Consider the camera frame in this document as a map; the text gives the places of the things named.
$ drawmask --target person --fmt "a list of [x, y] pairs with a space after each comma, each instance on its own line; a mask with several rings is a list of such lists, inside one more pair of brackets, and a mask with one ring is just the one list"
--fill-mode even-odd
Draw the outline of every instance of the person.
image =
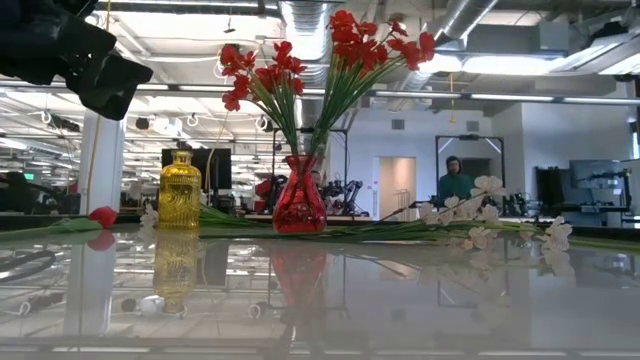
[[447, 158], [447, 175], [438, 182], [438, 197], [440, 199], [457, 196], [461, 200], [471, 197], [471, 179], [462, 174], [462, 164], [455, 156]]

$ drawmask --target computer monitor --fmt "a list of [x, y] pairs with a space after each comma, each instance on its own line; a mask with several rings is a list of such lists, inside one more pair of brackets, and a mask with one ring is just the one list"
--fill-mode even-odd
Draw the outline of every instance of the computer monitor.
[[[162, 149], [162, 167], [171, 165], [173, 163], [173, 151], [179, 149]], [[200, 170], [202, 174], [201, 189], [205, 189], [207, 162], [209, 161], [209, 155], [213, 150], [213, 156], [211, 157], [211, 167], [209, 168], [209, 178], [211, 182], [210, 189], [231, 189], [231, 149], [189, 149], [193, 154], [191, 158], [191, 165]]]

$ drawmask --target ceiling duct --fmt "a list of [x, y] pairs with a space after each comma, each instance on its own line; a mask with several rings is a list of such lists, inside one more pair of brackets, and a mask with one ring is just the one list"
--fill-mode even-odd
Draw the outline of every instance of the ceiling duct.
[[[454, 40], [469, 35], [480, 20], [498, 3], [498, 0], [451, 0], [447, 5], [447, 12], [438, 20], [440, 24], [435, 31], [436, 47], [442, 47]], [[399, 86], [398, 90], [416, 91], [429, 81], [431, 74], [422, 71], [412, 71]], [[406, 100], [401, 99], [390, 103], [390, 108], [400, 108]]]
[[[333, 14], [335, 5], [319, 2], [288, 1], [281, 3], [284, 20], [287, 22], [287, 39], [293, 44], [293, 55], [303, 62], [318, 62], [320, 66], [310, 66], [301, 75], [300, 79], [307, 88], [323, 88], [329, 68], [322, 64], [328, 64], [331, 60], [331, 33], [327, 29], [329, 17]], [[298, 126], [302, 128], [313, 127], [322, 108], [320, 100], [301, 100], [298, 114], [300, 116]], [[308, 135], [300, 138], [304, 150], [309, 150]]]

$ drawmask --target white pillar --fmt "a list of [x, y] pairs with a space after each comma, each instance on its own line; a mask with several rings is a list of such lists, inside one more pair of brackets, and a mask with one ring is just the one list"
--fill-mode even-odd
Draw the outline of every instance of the white pillar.
[[[82, 129], [82, 154], [78, 189], [82, 194], [80, 214], [110, 206], [120, 210], [120, 190], [127, 122], [113, 121], [87, 110]], [[94, 141], [97, 140], [95, 152]], [[91, 184], [89, 173], [93, 155]]]

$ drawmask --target glass table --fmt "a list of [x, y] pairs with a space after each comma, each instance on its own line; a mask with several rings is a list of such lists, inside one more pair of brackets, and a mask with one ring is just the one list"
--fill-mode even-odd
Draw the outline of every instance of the glass table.
[[640, 357], [634, 254], [544, 257], [515, 238], [476, 252], [199, 241], [135, 226], [0, 253], [0, 359]]

